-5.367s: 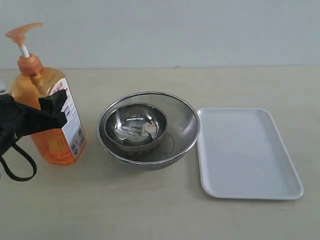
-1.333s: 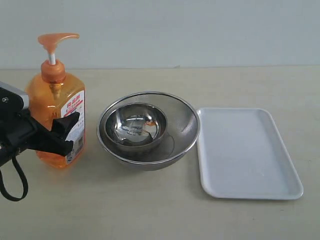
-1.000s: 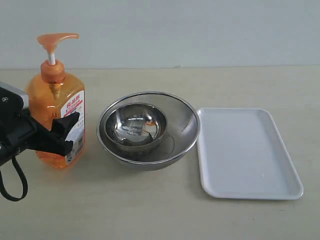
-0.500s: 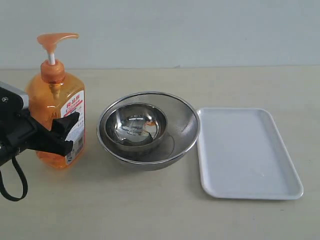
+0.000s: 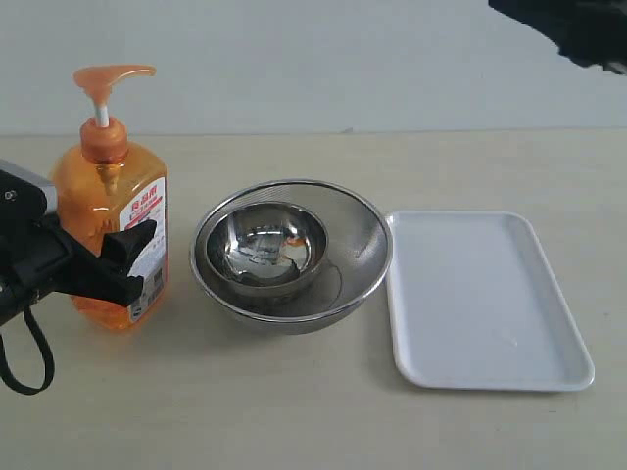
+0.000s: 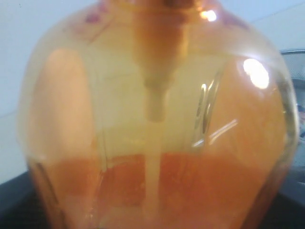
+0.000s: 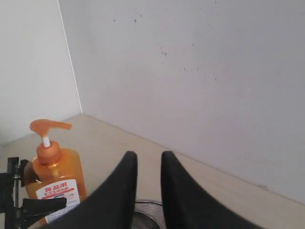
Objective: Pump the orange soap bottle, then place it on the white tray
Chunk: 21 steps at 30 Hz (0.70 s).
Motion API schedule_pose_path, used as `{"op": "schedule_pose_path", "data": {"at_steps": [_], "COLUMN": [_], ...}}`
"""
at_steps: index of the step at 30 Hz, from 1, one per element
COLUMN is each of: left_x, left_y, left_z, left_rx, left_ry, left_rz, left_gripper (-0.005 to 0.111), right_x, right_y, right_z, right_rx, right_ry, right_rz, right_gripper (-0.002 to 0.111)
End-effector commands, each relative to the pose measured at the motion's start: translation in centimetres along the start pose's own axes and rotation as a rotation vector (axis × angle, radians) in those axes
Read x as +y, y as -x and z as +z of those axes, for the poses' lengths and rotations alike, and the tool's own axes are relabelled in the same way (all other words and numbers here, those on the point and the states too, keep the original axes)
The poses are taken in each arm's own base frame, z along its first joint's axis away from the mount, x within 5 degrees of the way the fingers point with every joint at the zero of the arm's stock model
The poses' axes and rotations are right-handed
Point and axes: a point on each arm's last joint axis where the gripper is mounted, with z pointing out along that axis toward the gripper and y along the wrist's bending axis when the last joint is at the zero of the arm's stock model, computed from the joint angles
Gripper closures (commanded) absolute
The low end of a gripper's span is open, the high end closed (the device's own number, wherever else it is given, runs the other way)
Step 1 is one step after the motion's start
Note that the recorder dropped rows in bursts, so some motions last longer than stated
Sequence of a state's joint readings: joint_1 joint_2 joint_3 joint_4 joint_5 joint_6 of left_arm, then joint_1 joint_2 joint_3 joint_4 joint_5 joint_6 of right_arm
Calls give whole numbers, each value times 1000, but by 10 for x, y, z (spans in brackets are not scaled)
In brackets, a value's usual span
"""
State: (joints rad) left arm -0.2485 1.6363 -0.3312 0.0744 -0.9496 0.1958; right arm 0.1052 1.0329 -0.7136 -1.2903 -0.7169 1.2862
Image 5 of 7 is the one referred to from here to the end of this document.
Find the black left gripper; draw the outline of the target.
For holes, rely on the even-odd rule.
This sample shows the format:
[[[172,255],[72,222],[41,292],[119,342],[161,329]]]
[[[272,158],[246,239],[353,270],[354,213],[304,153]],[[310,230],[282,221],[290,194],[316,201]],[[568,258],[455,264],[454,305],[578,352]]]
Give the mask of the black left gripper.
[[[157,222],[143,220],[103,238],[100,257],[70,237],[59,218],[1,224],[1,322],[7,323],[54,290],[61,271],[61,292],[130,306],[141,295],[142,276],[128,272],[151,242]]]

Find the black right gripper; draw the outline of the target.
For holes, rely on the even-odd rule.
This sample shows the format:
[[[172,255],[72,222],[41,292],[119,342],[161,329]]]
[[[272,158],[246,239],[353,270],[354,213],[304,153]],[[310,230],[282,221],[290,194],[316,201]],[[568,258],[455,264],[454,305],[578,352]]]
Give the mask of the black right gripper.
[[[547,37],[560,56],[581,68],[626,72],[624,1],[492,0],[488,5]]]

